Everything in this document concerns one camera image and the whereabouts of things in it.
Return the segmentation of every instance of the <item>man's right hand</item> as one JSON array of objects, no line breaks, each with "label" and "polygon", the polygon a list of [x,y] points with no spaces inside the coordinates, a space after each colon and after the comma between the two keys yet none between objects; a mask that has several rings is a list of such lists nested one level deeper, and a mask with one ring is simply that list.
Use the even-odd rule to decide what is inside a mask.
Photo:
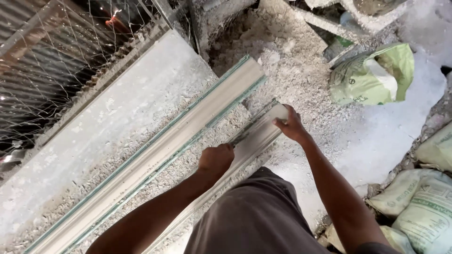
[{"label": "man's right hand", "polygon": [[287,122],[283,123],[281,119],[275,118],[272,123],[276,125],[276,127],[280,128],[284,135],[297,141],[298,143],[310,138],[311,136],[301,124],[300,114],[297,113],[292,106],[287,104],[283,105],[289,111],[289,118],[287,119]]}]

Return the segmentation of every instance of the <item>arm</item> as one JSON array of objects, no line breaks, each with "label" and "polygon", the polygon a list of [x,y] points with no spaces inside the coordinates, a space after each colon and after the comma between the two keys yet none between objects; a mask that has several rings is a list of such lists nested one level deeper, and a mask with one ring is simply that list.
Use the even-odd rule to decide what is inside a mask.
[{"label": "arm", "polygon": [[220,179],[233,159],[234,150],[229,144],[205,149],[193,175],[116,222],[94,241],[86,254],[140,254],[185,207]]},{"label": "arm", "polygon": [[301,124],[300,114],[291,106],[286,124],[275,119],[290,139],[297,141],[306,153],[315,185],[347,253],[368,242],[389,245],[374,216],[347,180],[333,167]]}]

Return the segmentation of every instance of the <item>green plastic bag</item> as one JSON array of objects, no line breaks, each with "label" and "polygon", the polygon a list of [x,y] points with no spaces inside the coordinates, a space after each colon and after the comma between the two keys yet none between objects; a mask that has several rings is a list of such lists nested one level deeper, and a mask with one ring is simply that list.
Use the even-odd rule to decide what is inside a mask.
[{"label": "green plastic bag", "polygon": [[384,45],[339,64],[331,73],[331,98],[340,105],[404,101],[413,72],[413,53],[407,43]]}]

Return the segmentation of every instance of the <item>concrete floor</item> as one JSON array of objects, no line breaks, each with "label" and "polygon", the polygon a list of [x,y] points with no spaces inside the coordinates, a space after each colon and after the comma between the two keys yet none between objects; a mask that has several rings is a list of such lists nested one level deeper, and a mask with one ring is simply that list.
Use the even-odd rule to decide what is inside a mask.
[{"label": "concrete floor", "polygon": [[[204,147],[227,140],[230,133],[238,130],[273,97],[277,97],[282,103],[294,106],[302,115],[306,129],[318,142],[321,150],[361,195],[367,193],[367,185],[370,183],[390,181],[391,178],[387,178],[388,174],[406,158],[413,143],[419,142],[418,137],[424,138],[424,135],[431,135],[429,133],[431,130],[424,125],[426,118],[433,114],[440,114],[444,116],[443,122],[451,119],[450,113],[447,113],[450,110],[447,105],[452,104],[449,103],[450,85],[444,95],[446,79],[439,71],[439,67],[450,64],[452,59],[452,51],[445,47],[445,45],[452,45],[450,38],[452,28],[447,17],[439,19],[435,15],[435,10],[439,6],[446,8],[447,4],[445,0],[437,0],[430,4],[415,5],[401,20],[403,33],[399,35],[400,38],[415,45],[418,51],[415,54],[415,78],[407,92],[406,101],[384,106],[353,104],[340,107],[332,104],[327,87],[329,67],[323,62],[318,48],[312,46],[318,39],[315,34],[308,29],[304,30],[304,33],[297,33],[301,28],[306,28],[303,25],[287,23],[283,16],[275,15],[267,9],[250,11],[240,17],[229,32],[215,44],[214,50],[210,52],[209,65],[213,72],[220,76],[248,53],[261,63],[268,76],[267,84],[246,99],[243,105],[236,108],[203,140],[187,151],[183,158],[176,161],[172,168],[168,168],[150,186],[138,193],[73,252],[84,252],[103,230],[124,214],[177,184],[196,164]],[[425,10],[423,15],[419,15],[420,9]],[[417,35],[422,34],[422,31],[430,33],[428,38],[441,38],[442,42],[433,43],[427,37]],[[196,97],[198,92],[187,94],[182,102],[174,106],[176,108],[172,114],[183,108],[188,101]],[[438,100],[441,105],[436,105],[435,111],[430,112]],[[137,135],[140,138],[148,138],[152,133],[148,130],[143,135],[137,132]],[[108,158],[114,158],[123,148],[126,148],[126,144],[118,146],[117,150],[108,154]],[[138,148],[134,146],[128,154]],[[325,209],[302,149],[286,137],[280,136],[273,147],[246,169],[247,172],[237,176],[237,180],[245,178],[252,170],[263,164],[294,184],[300,207],[311,229],[314,230],[325,215]],[[102,170],[110,172],[111,168],[100,168],[100,171]],[[78,199],[86,195],[87,192],[83,189],[90,181],[92,179],[85,178],[84,182],[76,183],[76,187],[71,186],[71,191],[80,192]],[[60,186],[49,196],[42,197],[43,202],[47,200],[49,203],[52,202],[52,205],[47,203],[44,208],[30,210],[33,217],[23,218],[20,223],[11,221],[11,227],[15,231],[12,232],[12,238],[3,237],[6,242],[2,243],[2,248],[12,253],[23,251],[42,233],[43,229],[48,228],[63,215],[64,211],[74,206],[76,202],[74,200],[68,202],[65,199],[66,194],[62,194],[68,189],[68,184]],[[2,215],[11,214],[12,210],[9,209],[12,204],[9,200],[11,196],[5,195],[4,198],[3,210],[0,212]],[[25,210],[30,209],[26,205],[26,203],[15,204]],[[52,216],[52,221],[48,221],[49,214]],[[182,252],[196,218],[195,216],[187,221],[183,230],[169,237],[155,252]]]}]

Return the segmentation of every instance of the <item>glass strip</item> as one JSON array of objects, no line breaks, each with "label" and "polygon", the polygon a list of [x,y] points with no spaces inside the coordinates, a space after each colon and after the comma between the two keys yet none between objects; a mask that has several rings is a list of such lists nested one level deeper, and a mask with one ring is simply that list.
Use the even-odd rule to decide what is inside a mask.
[{"label": "glass strip", "polygon": [[[24,254],[31,252],[39,243],[47,238],[55,229],[57,229],[65,220],[72,216],[86,201],[92,198],[98,191],[100,191],[108,182],[110,182],[118,173],[123,171],[132,161],[134,161],[143,151],[151,146],[157,139],[159,139],[167,130],[169,130],[177,121],[179,121],[184,115],[186,115],[192,108],[194,108],[200,101],[207,97],[215,88],[217,88],[223,81],[225,81],[234,71],[240,68],[251,57],[249,55],[244,56],[238,63],[230,68],[225,74],[223,74],[218,81],[212,85],[203,95],[192,102],[186,109],[184,109],[176,118],[171,120],[162,130],[160,130],[155,136],[153,136],[145,145],[143,145],[135,154],[127,159],[121,166],[119,166],[113,173],[111,173],[103,182],[101,182],[94,190],[92,190],[85,198],[77,203],[67,214],[65,214],[59,221],[57,221],[49,230],[47,230],[41,237],[33,242],[25,251]],[[132,191],[130,191],[124,198],[117,202],[112,208],[110,208],[101,218],[93,223],[87,230],[85,230],[79,237],[77,237],[69,246],[67,246],[61,253],[68,253],[77,244],[84,240],[89,234],[97,229],[105,220],[108,219],[115,211],[117,211],[122,205],[135,196],[141,189],[143,189],[150,181],[152,181],[160,172],[166,169],[172,162],[179,158],[186,150],[188,150],[196,141],[198,141],[203,134],[218,123],[226,114],[228,114],[234,107],[236,107],[241,101],[248,97],[254,90],[256,90],[261,84],[267,80],[266,76],[260,77],[254,82],[246,91],[244,91],[239,97],[232,101],[229,106],[223,109],[215,118],[213,118],[206,126],[196,133],[191,139],[189,139],[180,149],[178,149],[170,158],[164,161],[156,170],[151,172],[139,185],[137,185]]]}]

